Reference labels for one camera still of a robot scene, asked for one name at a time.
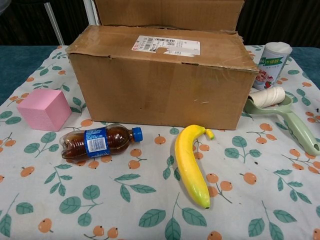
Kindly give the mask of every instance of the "cardboard box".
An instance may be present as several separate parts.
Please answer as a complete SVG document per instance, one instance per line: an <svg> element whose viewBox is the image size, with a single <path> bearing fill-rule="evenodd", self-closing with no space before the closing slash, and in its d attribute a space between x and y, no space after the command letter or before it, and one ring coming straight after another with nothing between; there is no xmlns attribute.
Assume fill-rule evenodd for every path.
<svg viewBox="0 0 320 240"><path fill-rule="evenodd" d="M236 33L89 26L67 53L94 121L234 130L258 73Z"/></svg>
<svg viewBox="0 0 320 240"><path fill-rule="evenodd" d="M104 26L234 31L244 0L95 0Z"/></svg>

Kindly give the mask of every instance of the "white lid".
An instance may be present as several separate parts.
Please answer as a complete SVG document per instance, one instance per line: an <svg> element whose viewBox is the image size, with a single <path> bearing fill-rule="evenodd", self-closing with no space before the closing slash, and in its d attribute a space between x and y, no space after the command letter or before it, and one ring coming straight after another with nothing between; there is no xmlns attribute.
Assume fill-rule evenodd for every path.
<svg viewBox="0 0 320 240"><path fill-rule="evenodd" d="M289 44L279 41L279 42L268 42L265 47L273 54L278 55L289 55L292 52L292 47Z"/></svg>

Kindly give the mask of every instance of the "pink cube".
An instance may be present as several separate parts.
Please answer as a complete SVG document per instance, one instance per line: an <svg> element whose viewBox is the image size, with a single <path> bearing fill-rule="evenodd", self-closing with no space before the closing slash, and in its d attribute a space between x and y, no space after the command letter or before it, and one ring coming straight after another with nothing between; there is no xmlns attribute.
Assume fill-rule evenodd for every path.
<svg viewBox="0 0 320 240"><path fill-rule="evenodd" d="M71 114L60 90L36 89L17 107L32 129L58 132Z"/></svg>

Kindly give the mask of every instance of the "adhesive roll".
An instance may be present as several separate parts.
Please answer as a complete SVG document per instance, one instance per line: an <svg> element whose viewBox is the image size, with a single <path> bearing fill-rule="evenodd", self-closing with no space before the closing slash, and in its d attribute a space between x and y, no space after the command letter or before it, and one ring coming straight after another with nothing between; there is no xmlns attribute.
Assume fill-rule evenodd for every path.
<svg viewBox="0 0 320 240"><path fill-rule="evenodd" d="M285 90L280 86L249 94L249 98L252 99L258 108L265 108L281 103L285 99L285 96Z"/></svg>

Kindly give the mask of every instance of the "toy banana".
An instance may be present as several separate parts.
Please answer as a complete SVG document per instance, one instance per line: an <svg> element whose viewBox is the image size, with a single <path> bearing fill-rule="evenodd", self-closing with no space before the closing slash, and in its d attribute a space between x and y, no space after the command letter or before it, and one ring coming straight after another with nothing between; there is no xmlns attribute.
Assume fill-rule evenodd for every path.
<svg viewBox="0 0 320 240"><path fill-rule="evenodd" d="M174 151L183 184L189 195L197 204L208 209L210 207L208 187L193 152L194 140L204 133L211 140L215 137L211 130L203 126L186 127L176 138Z"/></svg>

